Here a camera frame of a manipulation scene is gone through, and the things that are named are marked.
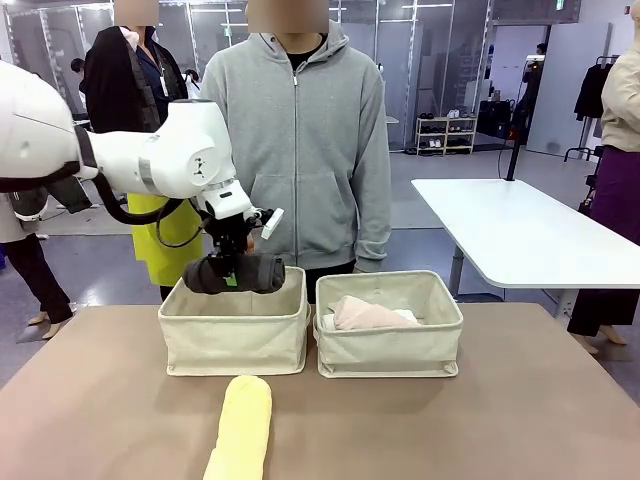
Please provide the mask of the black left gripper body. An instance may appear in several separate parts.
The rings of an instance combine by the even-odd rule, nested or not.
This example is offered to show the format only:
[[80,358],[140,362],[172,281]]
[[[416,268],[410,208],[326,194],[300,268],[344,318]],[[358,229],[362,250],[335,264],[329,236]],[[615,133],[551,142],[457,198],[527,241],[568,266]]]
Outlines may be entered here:
[[262,226],[262,214],[261,209],[253,209],[248,217],[240,213],[219,220],[211,213],[202,212],[203,229],[213,244],[207,256],[217,258],[219,255],[247,254],[247,235]]

